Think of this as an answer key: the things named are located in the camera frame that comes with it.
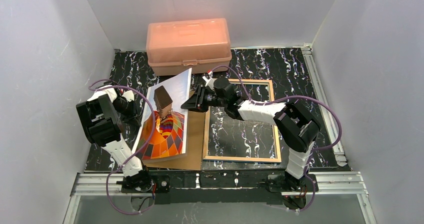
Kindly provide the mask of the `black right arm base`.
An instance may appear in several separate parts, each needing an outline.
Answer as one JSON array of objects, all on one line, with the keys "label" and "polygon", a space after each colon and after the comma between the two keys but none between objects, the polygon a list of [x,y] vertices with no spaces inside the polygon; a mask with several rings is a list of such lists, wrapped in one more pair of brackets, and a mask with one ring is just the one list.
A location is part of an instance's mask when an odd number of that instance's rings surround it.
[{"label": "black right arm base", "polygon": [[296,179],[288,173],[268,175],[266,181],[269,192],[280,193],[287,210],[300,212],[311,205],[319,191],[316,176],[306,175]]}]

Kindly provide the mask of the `blue wooden picture frame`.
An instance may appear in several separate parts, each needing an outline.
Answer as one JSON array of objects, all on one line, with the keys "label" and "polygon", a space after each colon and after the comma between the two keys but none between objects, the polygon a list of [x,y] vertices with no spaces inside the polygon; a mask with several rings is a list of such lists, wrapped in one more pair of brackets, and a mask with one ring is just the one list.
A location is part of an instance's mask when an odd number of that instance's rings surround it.
[{"label": "blue wooden picture frame", "polygon": [[204,160],[281,162],[276,126],[260,121],[230,118],[222,107],[210,107],[205,115]]}]

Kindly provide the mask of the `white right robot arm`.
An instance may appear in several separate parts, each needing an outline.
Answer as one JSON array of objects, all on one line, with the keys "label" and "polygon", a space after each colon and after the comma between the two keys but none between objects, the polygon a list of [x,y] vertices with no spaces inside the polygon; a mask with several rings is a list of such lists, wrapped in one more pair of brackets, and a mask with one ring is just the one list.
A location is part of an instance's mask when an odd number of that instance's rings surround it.
[{"label": "white right robot arm", "polygon": [[228,78],[203,75],[204,84],[181,105],[182,109],[206,112],[209,107],[223,107],[232,119],[264,122],[277,127],[289,147],[286,177],[305,178],[308,159],[321,124],[299,101],[261,102],[250,100],[236,91]]}]

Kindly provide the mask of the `hot air balloon photo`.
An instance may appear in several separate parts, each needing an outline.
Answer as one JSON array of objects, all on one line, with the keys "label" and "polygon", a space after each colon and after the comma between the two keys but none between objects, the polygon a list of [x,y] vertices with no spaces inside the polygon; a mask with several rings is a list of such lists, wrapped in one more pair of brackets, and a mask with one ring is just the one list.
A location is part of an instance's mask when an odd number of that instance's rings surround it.
[{"label": "hot air balloon photo", "polygon": [[180,74],[148,88],[142,125],[133,152],[142,162],[157,162],[186,155],[188,110],[181,105],[190,96],[192,71]]}]

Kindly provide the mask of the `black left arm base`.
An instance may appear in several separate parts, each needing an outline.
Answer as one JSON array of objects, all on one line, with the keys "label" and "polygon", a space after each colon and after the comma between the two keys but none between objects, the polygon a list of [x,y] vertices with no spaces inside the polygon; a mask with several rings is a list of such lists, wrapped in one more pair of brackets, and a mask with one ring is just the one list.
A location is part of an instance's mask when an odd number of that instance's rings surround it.
[{"label": "black left arm base", "polygon": [[150,175],[146,179],[124,177],[116,184],[122,193],[131,194],[131,203],[136,211],[143,212],[155,204],[158,194],[169,193],[171,179],[168,175]]}]

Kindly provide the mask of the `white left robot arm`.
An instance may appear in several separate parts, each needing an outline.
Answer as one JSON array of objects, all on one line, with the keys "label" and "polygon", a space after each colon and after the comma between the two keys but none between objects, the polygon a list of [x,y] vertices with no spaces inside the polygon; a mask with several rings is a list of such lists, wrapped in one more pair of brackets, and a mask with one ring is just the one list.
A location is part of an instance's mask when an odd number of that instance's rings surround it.
[{"label": "white left robot arm", "polygon": [[142,161],[134,156],[124,137],[123,123],[140,127],[140,113],[132,90],[117,88],[112,80],[104,84],[93,95],[76,105],[82,128],[90,143],[107,151],[122,167],[125,177],[136,176],[146,170]]}]

